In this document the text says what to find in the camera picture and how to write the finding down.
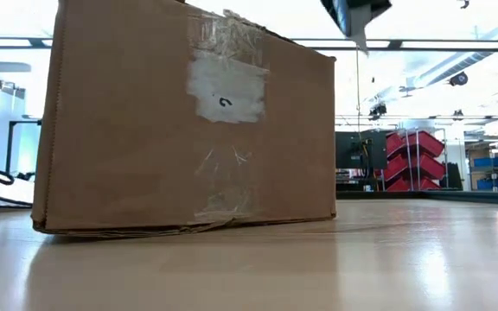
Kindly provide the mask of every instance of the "cardboard box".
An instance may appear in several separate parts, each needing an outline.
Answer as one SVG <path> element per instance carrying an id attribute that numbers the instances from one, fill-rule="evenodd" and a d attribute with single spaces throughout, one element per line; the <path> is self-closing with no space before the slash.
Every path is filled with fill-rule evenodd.
<path id="1" fill-rule="evenodd" d="M 36 230 L 334 217 L 335 59 L 225 15 L 173 0 L 61 1 Z"/>

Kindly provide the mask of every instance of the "white paper label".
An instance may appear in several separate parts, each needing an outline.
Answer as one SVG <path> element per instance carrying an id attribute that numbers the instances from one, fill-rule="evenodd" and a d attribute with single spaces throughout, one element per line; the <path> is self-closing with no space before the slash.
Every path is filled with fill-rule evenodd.
<path id="1" fill-rule="evenodd" d="M 188 94 L 196 114 L 211 122 L 258 122 L 265 111 L 266 70 L 209 52 L 195 51 Z"/>

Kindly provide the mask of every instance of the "handwritten number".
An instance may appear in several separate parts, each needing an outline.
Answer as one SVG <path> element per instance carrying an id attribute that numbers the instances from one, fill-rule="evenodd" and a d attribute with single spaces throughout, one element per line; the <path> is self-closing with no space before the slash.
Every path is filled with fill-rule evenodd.
<path id="1" fill-rule="evenodd" d="M 230 101 L 230 99 L 227 99 L 227 98 L 220 98 L 220 100 L 219 100 L 219 104 L 220 104 L 222 107 L 226 107 L 226 104 L 228 104 L 228 105 L 232 105 L 232 102 Z"/>

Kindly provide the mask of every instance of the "clear tape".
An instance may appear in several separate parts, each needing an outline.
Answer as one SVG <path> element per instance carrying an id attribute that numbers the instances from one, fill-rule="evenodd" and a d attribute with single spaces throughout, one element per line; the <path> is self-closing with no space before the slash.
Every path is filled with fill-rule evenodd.
<path id="1" fill-rule="evenodd" d="M 250 180 L 251 152 L 235 146 L 211 148 L 195 171 L 195 178 L 208 187 L 207 204 L 195 213 L 195 223 L 243 219 L 254 214 Z"/>
<path id="2" fill-rule="evenodd" d="M 216 54 L 225 60 L 234 59 L 262 67 L 264 28 L 230 10 L 224 10 L 223 14 L 192 16 L 197 21 L 189 28 L 192 48 Z"/>

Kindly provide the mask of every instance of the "red plastic bin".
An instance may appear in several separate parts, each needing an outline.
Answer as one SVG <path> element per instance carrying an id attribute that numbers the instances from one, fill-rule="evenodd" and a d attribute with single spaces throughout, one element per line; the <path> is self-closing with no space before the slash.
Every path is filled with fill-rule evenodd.
<path id="1" fill-rule="evenodd" d="M 412 147 L 415 147 L 416 133 L 409 134 L 408 141 Z M 418 133 L 418 142 L 420 144 L 420 151 L 425 151 L 433 157 L 440 156 L 445 148 L 443 143 L 439 142 L 434 136 L 423 130 Z"/>
<path id="2" fill-rule="evenodd" d="M 420 178 L 420 187 L 418 187 L 418 183 L 414 181 L 414 191 L 438 190 L 438 189 L 441 189 L 441 187 L 437 183 L 429 179 L 428 177 Z"/>
<path id="3" fill-rule="evenodd" d="M 410 190 L 411 186 L 407 181 L 405 181 L 403 176 L 400 176 L 398 179 L 395 180 L 393 184 L 391 184 L 391 186 L 386 188 L 386 192 L 404 192 Z"/>
<path id="4" fill-rule="evenodd" d="M 384 180 L 390 181 L 391 179 L 399 176 L 407 168 L 408 160 L 406 160 L 402 155 L 395 156 L 393 159 L 389 160 L 386 169 L 384 169 Z"/>
<path id="5" fill-rule="evenodd" d="M 415 155 L 411 156 L 412 168 L 418 167 L 416 159 Z M 434 180 L 440 180 L 445 176 L 445 166 L 432 158 L 431 155 L 422 154 L 420 156 L 420 174 L 427 175 Z"/>
<path id="6" fill-rule="evenodd" d="M 395 152 L 405 146 L 405 141 L 396 132 L 389 133 L 386 136 L 386 156 L 389 159 Z"/>

